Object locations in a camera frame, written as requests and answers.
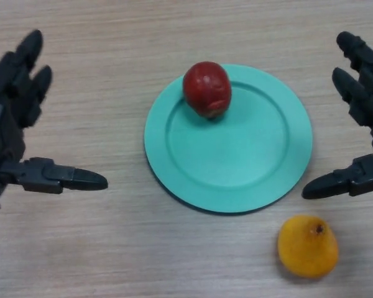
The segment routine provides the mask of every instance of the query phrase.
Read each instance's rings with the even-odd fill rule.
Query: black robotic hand
[[[35,30],[15,52],[5,53],[0,61],[0,196],[8,184],[52,194],[62,193],[63,188],[106,189],[105,177],[91,171],[59,166],[48,158],[21,162],[25,152],[24,129],[34,126],[39,119],[40,105],[52,81],[49,66],[30,77],[42,47],[42,33]]]
[[[373,50],[360,37],[341,32],[337,44],[344,57],[351,61],[351,68],[359,73],[356,81],[340,68],[333,71],[332,80],[344,102],[349,104],[349,114],[360,126],[369,127],[373,137]],[[346,169],[316,178],[303,189],[304,199],[320,199],[348,193],[358,196],[373,191],[373,154],[355,158]]]

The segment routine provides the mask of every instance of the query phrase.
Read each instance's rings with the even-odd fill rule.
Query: orange fruit
[[[339,250],[330,226],[312,215],[295,215],[279,231],[278,253],[282,264],[303,278],[321,278],[336,266]]]

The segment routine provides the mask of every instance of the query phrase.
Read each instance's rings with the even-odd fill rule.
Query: round plate
[[[206,120],[185,102],[182,79],[154,102],[145,152],[161,184],[189,206],[223,214],[261,209],[303,175],[312,128],[303,104],[277,78],[242,65],[222,65],[232,83],[228,111]]]

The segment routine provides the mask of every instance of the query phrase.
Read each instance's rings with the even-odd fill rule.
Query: apple
[[[193,65],[183,77],[182,88],[188,105],[207,119],[224,114],[231,103],[231,82],[225,69],[215,62]]]

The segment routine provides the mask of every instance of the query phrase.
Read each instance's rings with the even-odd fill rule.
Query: wooden table
[[[97,171],[110,185],[61,196],[8,187],[0,298],[373,297],[373,193],[300,197],[309,180],[372,152],[331,73],[350,70],[341,31],[373,47],[373,0],[0,0],[0,57],[34,28],[45,37],[38,66],[50,65],[54,82],[25,157]],[[142,135],[155,97],[201,60],[272,73],[311,117],[308,171],[256,214],[190,210],[147,166]],[[286,276],[276,259],[277,231],[297,213],[321,216],[337,234],[339,264],[321,281]]]

